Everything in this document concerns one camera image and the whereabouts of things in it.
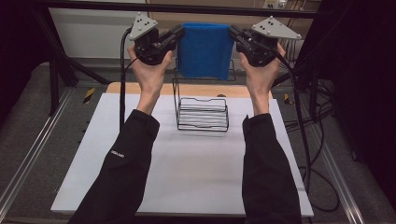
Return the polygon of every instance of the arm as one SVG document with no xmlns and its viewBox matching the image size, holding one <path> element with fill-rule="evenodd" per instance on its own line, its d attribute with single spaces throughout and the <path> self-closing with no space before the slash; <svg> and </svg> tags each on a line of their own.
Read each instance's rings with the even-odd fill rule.
<svg viewBox="0 0 396 224">
<path fill-rule="evenodd" d="M 131 60 L 134 47 L 128 48 Z M 69 223 L 130 223 L 143 200 L 151 163 L 151 150 L 160 123 L 151 116 L 163 86 L 169 51 L 163 63 L 132 64 L 141 94 L 136 109 L 126 120 L 113 147 L 108 151 L 99 176 L 85 195 Z"/>
<path fill-rule="evenodd" d="M 278 50 L 285 54 L 280 46 Z M 254 117 L 243 122 L 246 153 L 242 197 L 246 223 L 301 223 L 297 188 L 269 114 L 269 91 L 280 61 L 275 59 L 265 67 L 252 67 L 244 54 L 240 58 L 247 72 L 247 89 L 254 111 Z"/>
</svg>

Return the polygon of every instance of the gray metal bracket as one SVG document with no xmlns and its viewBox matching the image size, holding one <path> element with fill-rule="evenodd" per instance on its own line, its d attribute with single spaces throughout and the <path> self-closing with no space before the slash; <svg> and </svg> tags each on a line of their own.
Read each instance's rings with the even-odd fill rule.
<svg viewBox="0 0 396 224">
<path fill-rule="evenodd" d="M 283 39 L 301 39 L 301 35 L 292 31 L 288 26 L 284 25 L 282 22 L 277 21 L 273 16 L 254 24 L 251 29 L 271 38 L 283 38 Z"/>
<path fill-rule="evenodd" d="M 157 24 L 158 22 L 155 20 L 143 15 L 141 12 L 137 12 L 137 16 L 134 19 L 134 24 L 132 25 L 132 31 L 129 34 L 129 39 L 131 41 L 136 40 L 140 36 L 146 34 L 148 31 L 156 27 Z"/>
</svg>

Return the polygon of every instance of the gray floor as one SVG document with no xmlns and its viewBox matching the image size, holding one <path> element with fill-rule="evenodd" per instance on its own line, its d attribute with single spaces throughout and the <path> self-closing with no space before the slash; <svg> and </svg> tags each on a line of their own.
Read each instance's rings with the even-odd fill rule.
<svg viewBox="0 0 396 224">
<path fill-rule="evenodd" d="M 111 69 L 98 70 L 99 74 L 115 80 L 117 71 Z M 244 82 L 243 74 L 237 74 L 235 82 L 220 82 L 219 84 L 240 84 Z M 89 78 L 79 76 L 84 81 Z M 44 126 L 50 111 L 49 72 L 45 66 L 38 67 L 26 87 L 21 99 L 12 109 L 6 123 L 0 130 L 0 192 L 3 192 L 12 176 L 18 170 L 24 156 L 35 141 Z M 95 93 L 88 104 L 83 99 L 90 85 L 80 85 L 74 89 L 63 115 L 59 119 L 48 142 L 44 146 L 28 175 L 19 194 L 7 212 L 3 223 L 65 223 L 69 216 L 54 214 L 50 211 L 56 196 L 56 189 L 62 185 L 67 169 L 72 162 L 78 143 L 89 125 L 92 113 L 106 86 L 96 87 Z M 295 107 L 283 103 L 283 92 L 274 93 L 284 120 L 296 119 Z M 396 223 L 396 216 L 384 194 L 375 183 L 367 166 L 354 162 L 347 141 L 340 130 L 337 118 L 327 117 L 323 120 L 325 141 L 331 149 L 342 174 L 361 210 L 366 223 Z M 317 143 L 313 133 L 307 129 L 309 145 L 312 153 L 316 151 Z M 300 133 L 289 133 L 290 141 L 299 165 L 305 165 L 303 144 Z M 321 158 L 314 168 L 329 177 Z M 332 189 L 322 179 L 312 175 L 310 198 L 320 207 L 331 208 L 335 204 Z M 341 205 L 335 212 L 325 213 L 314 209 L 314 223 L 349 223 L 344 207 Z M 155 220 L 145 219 L 142 223 L 155 223 Z M 205 220 L 202 223 L 241 223 L 240 219 Z"/>
</svg>

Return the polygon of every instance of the black sleeve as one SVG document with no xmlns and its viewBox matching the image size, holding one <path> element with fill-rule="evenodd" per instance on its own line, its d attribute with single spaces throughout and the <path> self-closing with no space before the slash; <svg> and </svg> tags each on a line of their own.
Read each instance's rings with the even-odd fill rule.
<svg viewBox="0 0 396 224">
<path fill-rule="evenodd" d="M 143 200 L 160 123 L 134 110 L 108 151 L 99 176 L 68 223 L 130 223 Z"/>
<path fill-rule="evenodd" d="M 289 161 L 276 140 L 270 114 L 245 118 L 242 197 L 246 224 L 302 223 Z"/>
</svg>

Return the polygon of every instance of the white table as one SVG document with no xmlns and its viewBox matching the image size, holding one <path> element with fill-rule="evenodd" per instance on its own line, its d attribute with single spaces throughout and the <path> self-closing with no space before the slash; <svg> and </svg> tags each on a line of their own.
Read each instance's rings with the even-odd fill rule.
<svg viewBox="0 0 396 224">
<path fill-rule="evenodd" d="M 126 95 L 126 115 L 138 95 Z M 162 216 L 242 217 L 242 173 L 245 142 L 242 120 L 252 117 L 248 98 L 226 98 L 230 127 L 227 133 L 178 131 L 173 96 L 162 95 L 153 112 L 161 123 L 152 150 L 152 162 L 138 214 Z M 59 189 L 51 211 L 73 214 L 99 174 L 103 159 L 119 131 L 117 93 L 104 93 L 90 126 Z M 300 196 L 302 216 L 312 217 L 290 141 L 276 100 L 270 101 L 276 137 L 286 152 Z"/>
</svg>

